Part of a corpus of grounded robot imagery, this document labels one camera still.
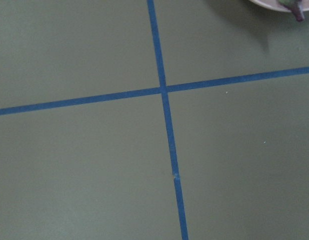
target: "plate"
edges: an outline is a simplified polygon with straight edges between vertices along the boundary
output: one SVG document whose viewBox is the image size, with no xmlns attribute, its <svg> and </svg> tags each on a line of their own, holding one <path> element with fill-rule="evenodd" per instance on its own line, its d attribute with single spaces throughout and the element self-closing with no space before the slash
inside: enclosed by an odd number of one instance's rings
<svg viewBox="0 0 309 240">
<path fill-rule="evenodd" d="M 284 6 L 281 6 L 277 0 L 250 0 L 251 2 L 258 4 L 266 9 L 275 10 L 279 12 L 290 12 Z M 309 11 L 309 0 L 302 0 L 303 11 Z"/>
</svg>

